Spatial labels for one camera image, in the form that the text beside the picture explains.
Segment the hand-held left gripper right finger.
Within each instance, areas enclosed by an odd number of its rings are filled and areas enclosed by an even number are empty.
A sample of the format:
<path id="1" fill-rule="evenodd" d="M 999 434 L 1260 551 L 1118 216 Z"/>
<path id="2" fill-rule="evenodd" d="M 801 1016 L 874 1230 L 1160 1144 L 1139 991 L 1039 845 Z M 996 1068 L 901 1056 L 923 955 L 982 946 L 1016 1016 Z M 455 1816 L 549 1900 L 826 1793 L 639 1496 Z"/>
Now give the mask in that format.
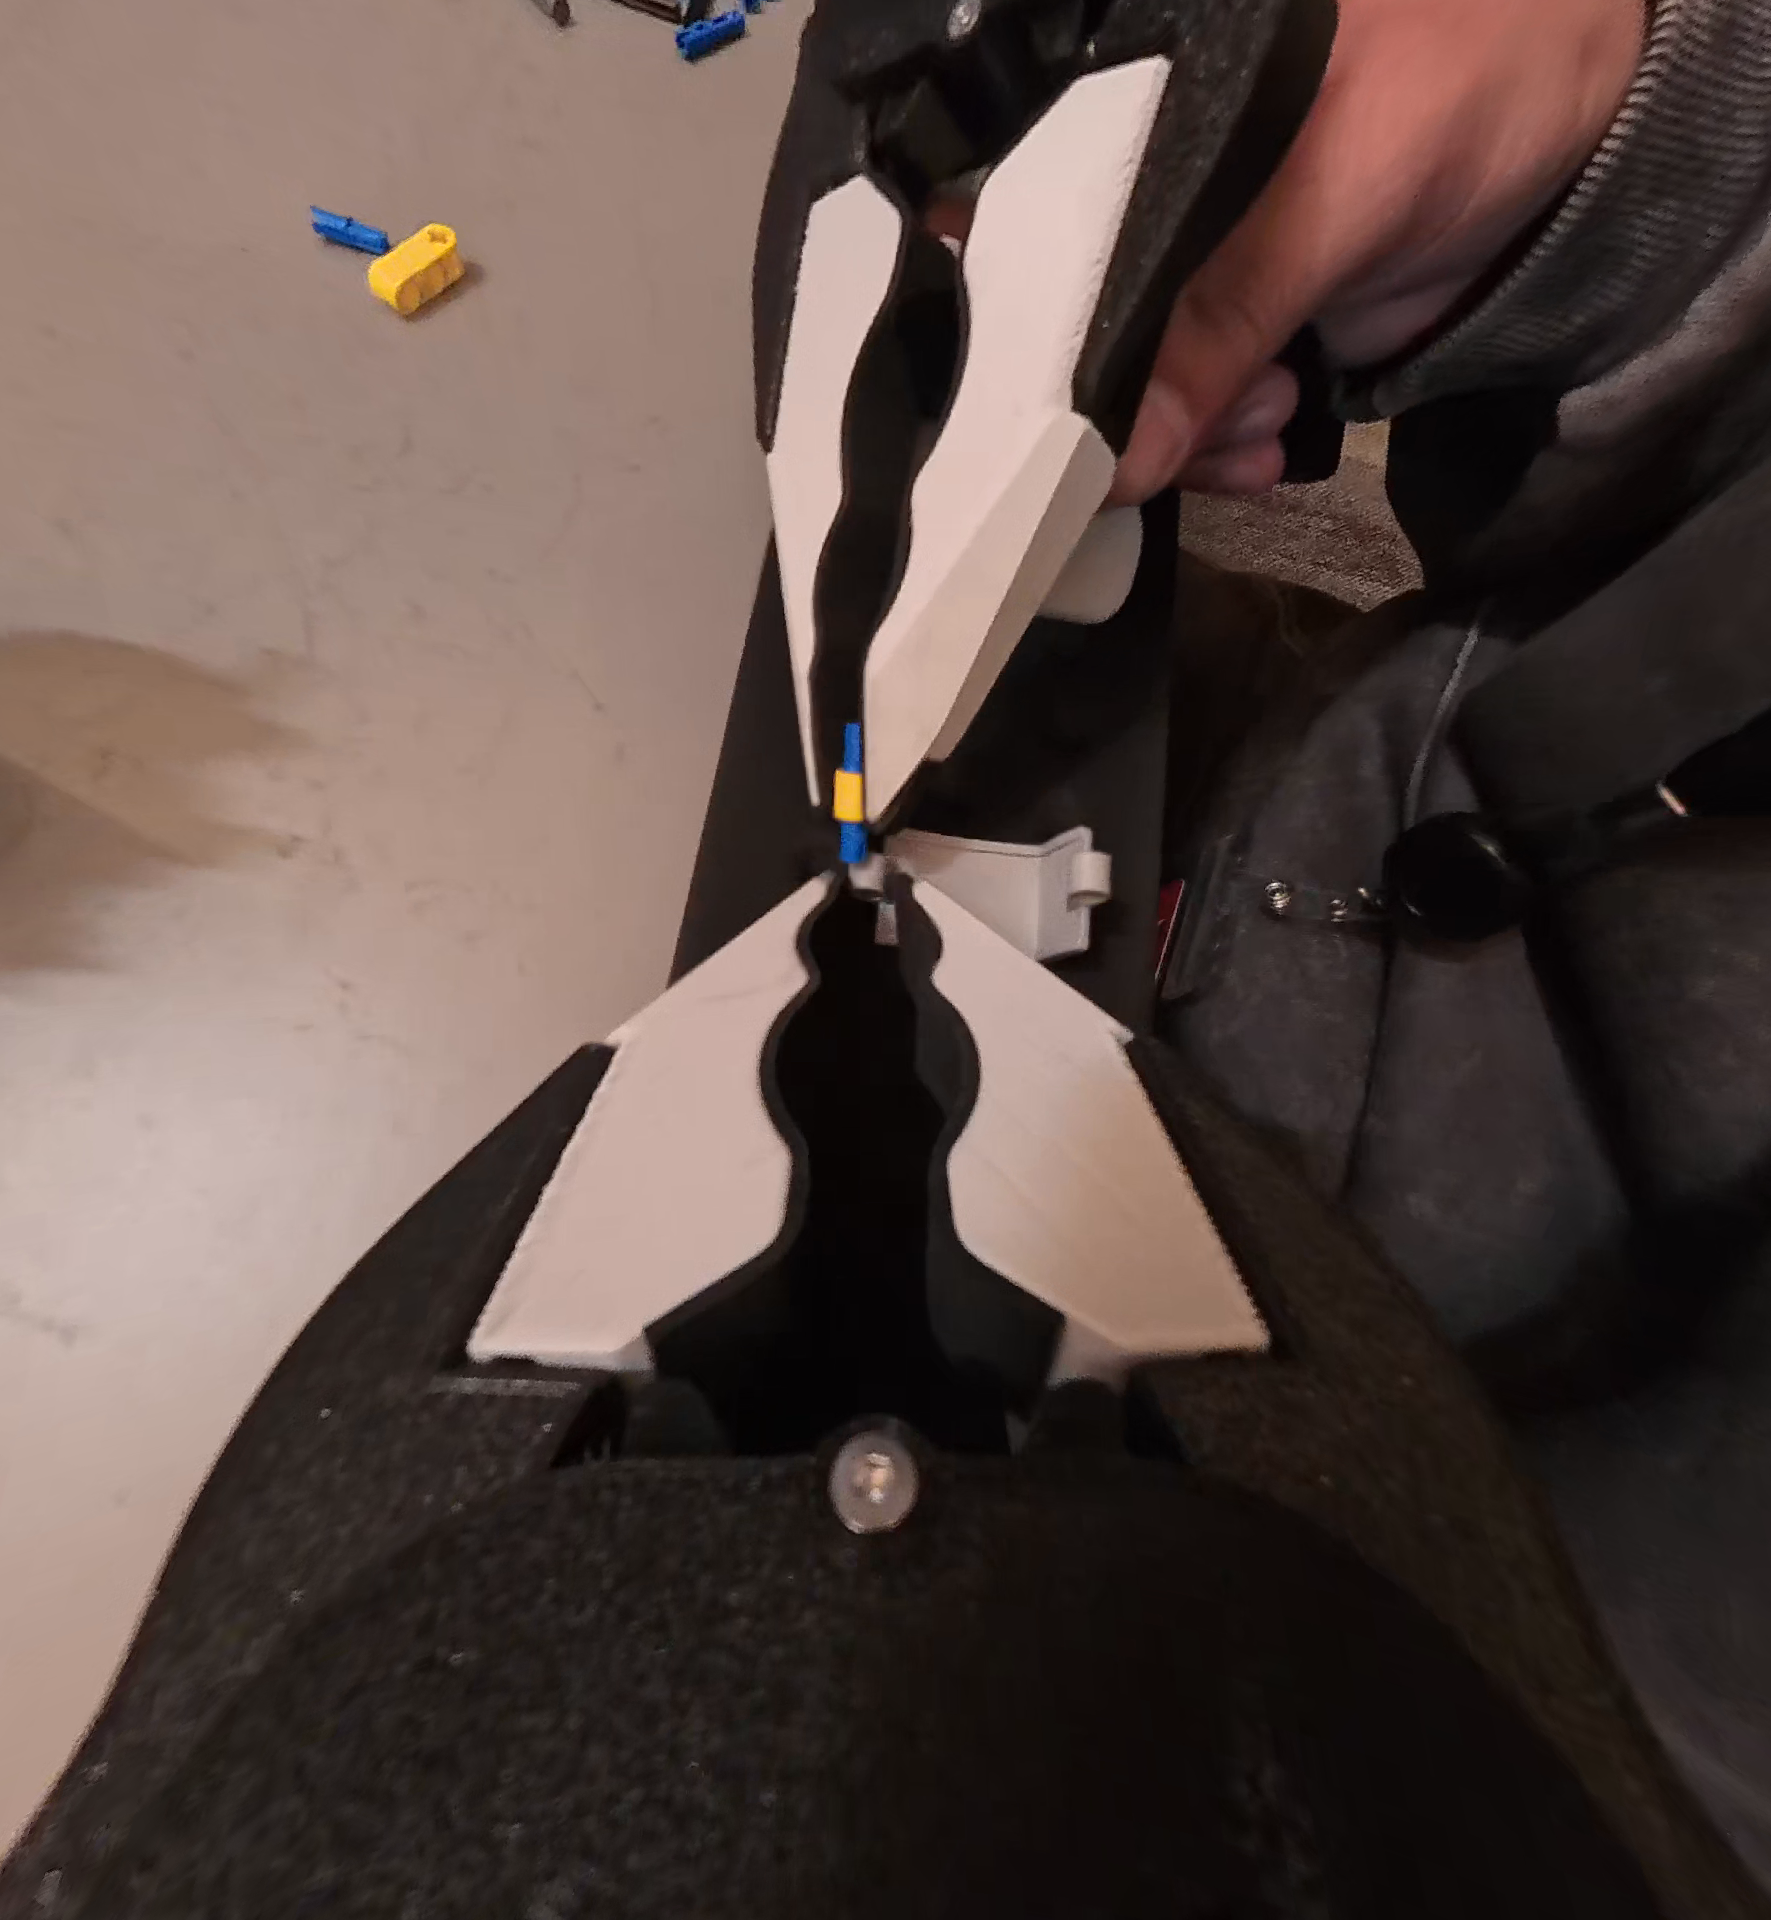
<path id="1" fill-rule="evenodd" d="M 1267 1353 L 1129 1032 L 929 883 L 893 877 L 890 901 L 936 1108 L 923 1299 L 941 1353 L 999 1388 Z"/>

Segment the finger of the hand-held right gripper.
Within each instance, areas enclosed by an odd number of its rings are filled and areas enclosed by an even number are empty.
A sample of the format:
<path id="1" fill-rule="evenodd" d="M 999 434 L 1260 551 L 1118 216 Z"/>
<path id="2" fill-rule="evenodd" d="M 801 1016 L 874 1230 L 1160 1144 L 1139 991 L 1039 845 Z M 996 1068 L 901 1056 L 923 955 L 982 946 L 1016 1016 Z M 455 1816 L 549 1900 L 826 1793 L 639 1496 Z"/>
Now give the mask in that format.
<path id="1" fill-rule="evenodd" d="M 1037 617 L 1099 624 L 1129 591 L 1141 516 L 1105 509 L 1116 456 L 1070 387 L 1168 76 L 1141 58 L 1075 79 L 977 196 L 961 374 L 862 664 L 872 827 L 961 742 Z"/>
<path id="2" fill-rule="evenodd" d="M 810 804 L 830 823 L 842 727 L 901 562 L 917 428 L 898 328 L 901 204 L 867 175 L 812 204 L 767 450 L 774 559 Z"/>

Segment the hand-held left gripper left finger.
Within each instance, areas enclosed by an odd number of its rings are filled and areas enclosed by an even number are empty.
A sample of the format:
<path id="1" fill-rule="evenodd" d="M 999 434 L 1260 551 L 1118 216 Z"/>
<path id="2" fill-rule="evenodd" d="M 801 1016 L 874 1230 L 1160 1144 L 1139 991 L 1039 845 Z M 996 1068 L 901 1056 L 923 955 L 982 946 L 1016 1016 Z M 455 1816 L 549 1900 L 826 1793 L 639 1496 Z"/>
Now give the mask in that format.
<path id="1" fill-rule="evenodd" d="M 613 1029 L 477 1320 L 472 1369 L 690 1388 L 732 1453 L 807 1453 L 777 1382 L 807 1158 L 774 1090 L 819 973 L 824 873 Z"/>

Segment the grey curved panel piece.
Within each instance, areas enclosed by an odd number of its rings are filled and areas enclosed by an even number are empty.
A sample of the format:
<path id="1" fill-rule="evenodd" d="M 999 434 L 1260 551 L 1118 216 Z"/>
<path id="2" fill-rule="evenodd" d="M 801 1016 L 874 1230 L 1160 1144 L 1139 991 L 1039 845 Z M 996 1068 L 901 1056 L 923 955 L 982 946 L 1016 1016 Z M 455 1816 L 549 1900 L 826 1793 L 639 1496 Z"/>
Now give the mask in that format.
<path id="1" fill-rule="evenodd" d="M 1088 827 L 1043 843 L 905 828 L 887 859 L 1040 963 L 1088 954 L 1092 915 L 1112 899 L 1112 855 Z"/>

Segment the grey desk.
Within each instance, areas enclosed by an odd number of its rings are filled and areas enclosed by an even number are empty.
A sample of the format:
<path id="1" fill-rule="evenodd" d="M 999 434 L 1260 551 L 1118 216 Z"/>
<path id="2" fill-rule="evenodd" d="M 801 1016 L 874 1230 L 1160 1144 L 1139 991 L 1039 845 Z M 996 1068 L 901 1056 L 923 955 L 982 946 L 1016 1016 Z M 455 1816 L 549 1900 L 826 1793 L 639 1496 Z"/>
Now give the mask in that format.
<path id="1" fill-rule="evenodd" d="M 0 5 L 0 1854 L 273 1360 L 662 979 L 801 16 Z"/>

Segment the person's right hand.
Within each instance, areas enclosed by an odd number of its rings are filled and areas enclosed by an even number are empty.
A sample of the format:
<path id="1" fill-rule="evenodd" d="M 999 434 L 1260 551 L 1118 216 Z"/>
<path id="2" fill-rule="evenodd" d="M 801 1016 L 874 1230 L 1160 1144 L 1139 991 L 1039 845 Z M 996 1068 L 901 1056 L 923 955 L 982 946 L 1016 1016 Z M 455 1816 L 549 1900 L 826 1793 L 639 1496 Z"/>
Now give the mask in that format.
<path id="1" fill-rule="evenodd" d="M 1116 506 L 1280 479 L 1285 349 L 1336 371 L 1424 343 L 1584 168 L 1635 76 L 1641 3 L 1344 3 L 1275 177 L 1173 302 Z"/>

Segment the pile of building pieces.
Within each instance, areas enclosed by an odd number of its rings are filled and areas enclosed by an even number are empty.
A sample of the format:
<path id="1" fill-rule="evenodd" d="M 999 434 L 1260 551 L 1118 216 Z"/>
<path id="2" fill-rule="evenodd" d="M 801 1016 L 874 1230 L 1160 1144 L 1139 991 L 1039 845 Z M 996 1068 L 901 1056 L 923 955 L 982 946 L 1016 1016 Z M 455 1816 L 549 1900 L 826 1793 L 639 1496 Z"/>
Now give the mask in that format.
<path id="1" fill-rule="evenodd" d="M 671 74 L 703 66 L 759 35 L 777 5 L 762 3 L 529 3 L 587 74 Z"/>

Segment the yellow small connector piece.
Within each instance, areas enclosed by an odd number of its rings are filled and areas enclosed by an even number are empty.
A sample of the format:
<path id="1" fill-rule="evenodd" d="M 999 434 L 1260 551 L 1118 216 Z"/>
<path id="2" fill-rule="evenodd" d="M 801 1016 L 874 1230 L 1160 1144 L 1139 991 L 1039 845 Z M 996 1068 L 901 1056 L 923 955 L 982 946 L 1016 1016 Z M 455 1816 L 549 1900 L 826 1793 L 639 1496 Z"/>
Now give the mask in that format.
<path id="1" fill-rule="evenodd" d="M 465 257 L 455 230 L 428 223 L 369 261 L 366 285 L 371 298 L 394 315 L 414 317 L 450 292 L 463 275 Z"/>

